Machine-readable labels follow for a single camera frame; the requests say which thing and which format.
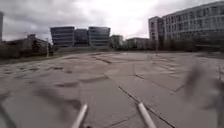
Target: window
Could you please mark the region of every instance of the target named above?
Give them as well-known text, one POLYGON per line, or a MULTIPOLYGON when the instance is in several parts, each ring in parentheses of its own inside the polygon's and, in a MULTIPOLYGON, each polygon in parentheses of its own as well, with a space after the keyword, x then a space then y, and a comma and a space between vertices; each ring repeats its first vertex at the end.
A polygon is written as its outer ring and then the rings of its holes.
POLYGON ((206 26, 206 28, 210 28, 210 19, 209 18, 205 19, 205 26, 206 26))
POLYGON ((221 14, 221 15, 224 15, 224 6, 221 6, 221 7, 220 7, 220 14, 221 14))
POLYGON ((217 15, 218 14, 218 7, 212 7, 212 15, 217 15))
POLYGON ((197 10, 196 15, 197 15, 197 17, 201 17, 201 10, 197 10))
POLYGON ((197 26, 198 28, 202 28, 202 20, 197 20, 197 26))
POLYGON ((195 18, 194 12, 190 12, 190 19, 194 19, 194 18, 195 18))
POLYGON ((151 28, 154 28, 154 22, 151 22, 151 28))

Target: distant building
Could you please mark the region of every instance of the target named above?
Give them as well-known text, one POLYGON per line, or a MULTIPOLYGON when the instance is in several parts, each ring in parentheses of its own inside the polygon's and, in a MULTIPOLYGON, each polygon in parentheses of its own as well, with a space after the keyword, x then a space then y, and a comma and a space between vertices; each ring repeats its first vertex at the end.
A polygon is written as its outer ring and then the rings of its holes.
POLYGON ((75 42, 75 27, 52 27, 50 28, 52 41, 55 47, 70 47, 75 42))
POLYGON ((46 55, 47 48, 49 53, 53 53, 52 45, 42 39, 36 38, 34 34, 27 38, 4 41, 1 43, 0 57, 20 57, 46 55))
POLYGON ((129 38, 126 41, 126 45, 129 49, 150 49, 151 44, 148 38, 129 38))
POLYGON ((75 30, 75 47, 89 46, 89 35, 87 29, 76 29, 75 30))
POLYGON ((120 46, 122 46, 124 43, 123 41, 123 36, 121 35, 112 35, 110 37, 110 44, 112 48, 119 48, 120 46))
POLYGON ((0 41, 2 41, 3 17, 4 17, 4 14, 0 12, 0 41))
POLYGON ((158 48, 163 48, 164 42, 164 22, 160 17, 153 17, 148 20, 149 37, 152 42, 157 44, 158 48))
POLYGON ((89 43, 92 47, 109 46, 110 28, 89 27, 89 43))
MULTIPOLYGON (((163 16, 162 19, 165 42, 194 39, 223 40, 224 37, 224 1, 171 13, 163 16)), ((152 24, 149 24, 150 38, 154 39, 153 35, 157 34, 159 28, 155 27, 154 34, 150 25, 152 24)))

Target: paving slab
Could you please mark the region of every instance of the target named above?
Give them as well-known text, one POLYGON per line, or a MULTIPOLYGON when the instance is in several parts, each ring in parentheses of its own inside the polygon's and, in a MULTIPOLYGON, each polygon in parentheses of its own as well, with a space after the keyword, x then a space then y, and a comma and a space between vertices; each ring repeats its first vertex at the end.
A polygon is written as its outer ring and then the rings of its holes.
POLYGON ((184 81, 181 79, 169 76, 168 74, 149 74, 139 75, 141 78, 152 81, 157 85, 165 87, 172 91, 177 91, 184 85, 184 81))
POLYGON ((111 76, 110 79, 149 108, 172 95, 172 91, 136 76, 111 76))
POLYGON ((89 105, 86 125, 107 127, 136 114, 135 105, 112 80, 81 84, 81 101, 89 105))
POLYGON ((216 127, 214 111, 204 111, 196 108, 176 95, 164 98, 152 109, 175 128, 216 127))

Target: sky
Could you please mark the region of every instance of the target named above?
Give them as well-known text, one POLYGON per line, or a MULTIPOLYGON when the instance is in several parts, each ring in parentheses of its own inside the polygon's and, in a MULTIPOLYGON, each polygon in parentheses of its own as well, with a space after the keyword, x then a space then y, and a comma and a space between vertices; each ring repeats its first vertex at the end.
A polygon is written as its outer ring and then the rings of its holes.
POLYGON ((148 19, 218 0, 0 0, 3 39, 36 34, 51 39, 50 27, 107 26, 124 38, 148 37, 148 19))

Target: paved plaza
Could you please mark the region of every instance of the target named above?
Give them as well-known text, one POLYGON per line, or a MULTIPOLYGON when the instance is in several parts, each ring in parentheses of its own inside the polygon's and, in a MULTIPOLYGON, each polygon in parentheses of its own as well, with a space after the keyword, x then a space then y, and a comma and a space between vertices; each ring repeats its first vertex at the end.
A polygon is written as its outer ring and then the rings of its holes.
MULTIPOLYGON (((224 59, 203 53, 85 53, 1 65, 0 94, 10 92, 3 106, 19 128, 68 128, 85 103, 85 126, 145 128, 137 102, 145 104, 158 128, 215 128, 214 111, 183 98, 185 78, 194 65, 224 79, 224 59), (68 123, 57 122, 57 108, 30 94, 42 86, 74 104, 68 108, 68 123)), ((0 125, 5 127, 2 119, 0 125)))

